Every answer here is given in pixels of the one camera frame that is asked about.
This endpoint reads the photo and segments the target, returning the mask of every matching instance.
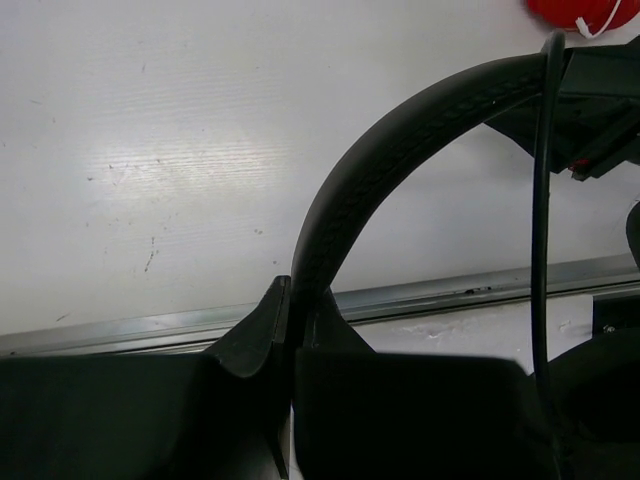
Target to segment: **white string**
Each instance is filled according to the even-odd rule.
[[[597,33],[591,33],[589,31],[589,25],[587,25],[587,22],[585,22],[584,18],[582,18],[582,17],[579,17],[576,20],[576,27],[578,27],[578,31],[585,38],[589,38],[589,39],[596,38],[598,35],[600,35],[602,32],[604,32],[609,25],[611,25],[611,22],[613,21],[613,17],[615,17],[616,13],[618,13],[618,9],[620,8],[620,4],[621,3],[622,3],[622,0],[616,0],[616,4],[613,7],[613,10],[611,11],[611,15],[609,15],[609,18],[607,19],[606,22],[604,22],[604,25],[602,26],[600,31],[598,31]]]

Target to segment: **thick black cable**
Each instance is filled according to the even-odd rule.
[[[531,240],[531,347],[540,404],[551,427],[561,477],[570,478],[562,442],[562,425],[555,407],[547,354],[547,252],[549,239],[549,164],[553,124],[564,69],[564,33],[557,31],[545,43],[542,99],[535,139]]]

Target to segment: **black scratch mark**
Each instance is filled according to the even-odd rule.
[[[55,321],[55,323],[58,323],[60,320],[64,320],[65,318],[67,318],[69,315],[71,315],[71,312],[69,313],[65,313],[64,315],[62,315],[61,317],[58,317]]]
[[[151,265],[151,260],[153,260],[154,255],[155,252],[151,252],[151,255],[149,255],[149,260],[147,260],[147,264],[144,267],[144,273],[147,273],[149,271],[149,265]]]

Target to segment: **red spool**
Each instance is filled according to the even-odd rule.
[[[621,27],[640,12],[640,0],[527,0],[527,4],[533,13],[565,30],[578,30],[576,22],[584,19],[588,27],[582,32],[585,36]]]

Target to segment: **thin black cable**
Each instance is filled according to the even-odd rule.
[[[562,427],[555,408],[547,356],[547,251],[549,240],[549,164],[553,124],[564,67],[564,33],[554,32],[543,48],[547,54],[540,114],[536,129],[531,240],[531,347],[540,404],[553,435],[559,474],[570,476],[562,447]]]

